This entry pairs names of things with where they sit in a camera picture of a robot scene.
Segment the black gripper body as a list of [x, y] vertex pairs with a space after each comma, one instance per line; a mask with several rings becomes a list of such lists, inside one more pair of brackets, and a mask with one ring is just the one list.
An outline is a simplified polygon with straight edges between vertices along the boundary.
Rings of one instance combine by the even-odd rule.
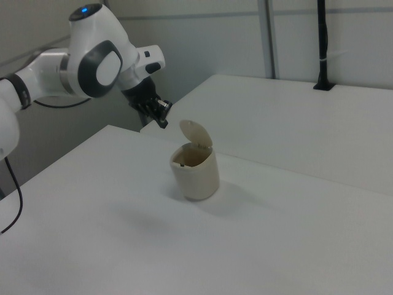
[[156, 108], [158, 96], [155, 83], [151, 77], [143, 79], [133, 88], [122, 90], [121, 93], [132, 108], [145, 108], [147, 106]]

